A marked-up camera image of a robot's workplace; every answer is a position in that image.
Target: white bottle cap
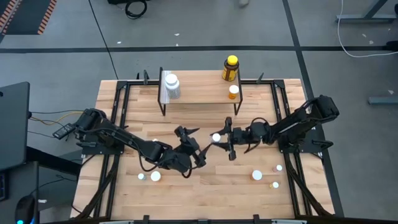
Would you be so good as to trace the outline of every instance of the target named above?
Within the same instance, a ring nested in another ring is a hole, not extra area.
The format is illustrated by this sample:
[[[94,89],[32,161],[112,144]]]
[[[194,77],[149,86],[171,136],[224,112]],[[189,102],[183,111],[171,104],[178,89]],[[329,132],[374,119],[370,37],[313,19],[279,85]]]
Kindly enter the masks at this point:
[[[221,136],[220,136],[220,134],[214,133],[214,134],[211,136],[211,140],[213,140],[213,142],[220,142],[220,141],[221,141]]]
[[[279,184],[278,184],[278,182],[274,182],[274,183],[272,183],[272,186],[273,186],[274,188],[278,188],[278,187],[279,187]]]
[[[231,85],[229,87],[229,92],[232,94],[237,94],[237,93],[239,93],[239,87],[236,85]]]
[[[160,174],[160,172],[158,172],[158,171],[153,171],[153,173],[151,173],[151,175],[150,175],[150,178],[151,178],[153,181],[159,181],[159,180],[160,180],[160,177],[161,177],[161,174]]]
[[[145,174],[138,174],[138,179],[145,180],[146,179]]]
[[[262,178],[262,173],[259,170],[253,171],[253,173],[251,175],[253,176],[254,180],[261,180],[261,178]]]
[[[282,165],[276,165],[276,170],[277,171],[282,171],[282,169],[283,169]]]
[[[176,83],[177,83],[177,76],[176,75],[174,75],[174,74],[168,74],[167,76],[166,76],[166,83],[168,84],[168,85],[170,85],[170,86],[173,86],[173,85],[175,85]]]

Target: orange and black stripe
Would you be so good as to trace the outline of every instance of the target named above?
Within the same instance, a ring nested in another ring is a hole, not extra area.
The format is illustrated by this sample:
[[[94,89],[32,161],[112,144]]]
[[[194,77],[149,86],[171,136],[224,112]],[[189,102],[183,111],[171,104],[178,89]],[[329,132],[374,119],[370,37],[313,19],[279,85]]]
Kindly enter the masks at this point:
[[[49,4],[49,6],[47,8],[47,11],[45,12],[44,17],[42,19],[42,22],[39,25],[39,30],[37,31],[38,34],[43,34],[44,33],[44,29],[45,29],[45,27],[47,26],[47,23],[50,20],[50,16],[51,16],[52,12],[55,9],[56,3],[57,3],[57,0],[51,0],[50,1],[50,4]]]
[[[2,35],[6,35],[8,26],[9,26],[10,22],[12,21],[12,19],[14,18],[15,12],[18,10],[18,7],[21,5],[21,2],[22,2],[22,0],[20,0],[18,3],[17,3],[17,0],[10,0],[10,2],[8,3],[8,5],[6,7],[6,10],[1,15],[0,28],[4,27],[2,30]]]

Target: white cable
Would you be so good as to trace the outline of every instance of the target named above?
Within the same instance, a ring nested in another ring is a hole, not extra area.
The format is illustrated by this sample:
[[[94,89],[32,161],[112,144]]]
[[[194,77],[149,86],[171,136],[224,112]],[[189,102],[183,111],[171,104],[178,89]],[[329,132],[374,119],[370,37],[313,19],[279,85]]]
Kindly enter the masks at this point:
[[[344,5],[344,0],[341,0],[341,11],[340,11],[340,17],[338,18],[337,22],[337,36],[338,36],[338,41],[340,42],[341,47],[343,48],[344,52],[346,52],[347,55],[354,57],[354,58],[363,58],[363,57],[373,57],[373,56],[385,56],[385,55],[393,55],[393,54],[398,54],[398,52],[391,52],[387,54],[371,54],[371,55],[352,55],[347,52],[347,50],[344,48],[343,43],[341,43],[341,38],[340,38],[340,19],[341,15],[343,15],[343,5]]]

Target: floor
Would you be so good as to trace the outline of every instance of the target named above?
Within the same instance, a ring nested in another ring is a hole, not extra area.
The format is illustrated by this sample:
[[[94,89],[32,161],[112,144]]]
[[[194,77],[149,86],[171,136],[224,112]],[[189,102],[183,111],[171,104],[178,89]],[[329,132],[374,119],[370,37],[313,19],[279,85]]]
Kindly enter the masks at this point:
[[[337,48],[321,48],[339,46],[334,20],[340,1],[251,0],[239,8],[232,0],[151,0],[147,13],[137,20],[126,18],[123,5],[91,3],[108,47],[114,48],[111,56],[120,79],[134,79],[144,69],[155,78],[160,66],[221,69],[223,60],[236,54],[243,78],[256,78],[262,72],[264,78],[301,78],[307,95],[331,96],[341,115],[323,129],[335,143],[330,157],[345,216],[398,220],[398,108],[367,103],[369,96],[398,93],[398,56],[351,58]],[[296,40],[290,33],[286,3]],[[345,0],[344,12],[360,14],[371,3]],[[390,0],[380,12],[393,14],[396,3]],[[340,32],[345,45],[382,46],[396,40],[397,26],[398,22],[342,24]],[[319,48],[295,51],[298,44]],[[100,81],[115,79],[104,46],[88,1],[58,0],[43,35],[0,38],[0,85],[30,82],[31,111],[93,107]],[[373,53],[385,52],[352,52]],[[70,116],[64,123],[74,120],[76,116]],[[51,134],[56,129],[29,121],[31,131]],[[57,141],[34,134],[28,135],[28,144],[57,156],[79,150],[72,139]],[[72,192],[74,186],[63,190]],[[67,219],[71,201],[42,211],[42,221]]]

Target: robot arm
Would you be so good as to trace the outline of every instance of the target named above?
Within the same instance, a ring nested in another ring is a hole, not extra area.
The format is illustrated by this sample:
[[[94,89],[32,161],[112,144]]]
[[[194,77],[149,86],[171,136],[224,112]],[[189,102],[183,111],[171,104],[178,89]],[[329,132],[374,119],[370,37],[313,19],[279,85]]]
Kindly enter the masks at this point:
[[[183,174],[192,170],[190,156],[194,157],[197,167],[206,164],[205,153],[200,150],[196,140],[189,137],[189,134],[198,129],[188,130],[179,126],[175,133],[180,138],[181,145],[173,150],[172,146],[164,142],[146,141],[117,127],[106,119],[103,111],[96,109],[86,109],[75,123],[75,127],[75,136],[80,140],[79,145],[91,144],[92,142],[85,142],[85,139],[89,135],[94,135],[97,137],[95,144],[102,144],[110,149],[117,148],[122,144],[137,150],[140,161],[142,156],[147,162],[155,165],[154,168],[173,169]]]
[[[333,100],[320,95],[318,98],[308,100],[294,113],[272,126],[264,118],[254,118],[245,130],[241,128],[231,130],[232,120],[228,117],[225,127],[217,132],[220,135],[227,134],[228,142],[213,144],[229,151],[230,155],[234,154],[234,145],[247,144],[248,149],[245,153],[253,150],[260,143],[272,144],[276,140],[285,145],[297,146],[302,143],[306,132],[318,124],[333,121],[339,114]]]

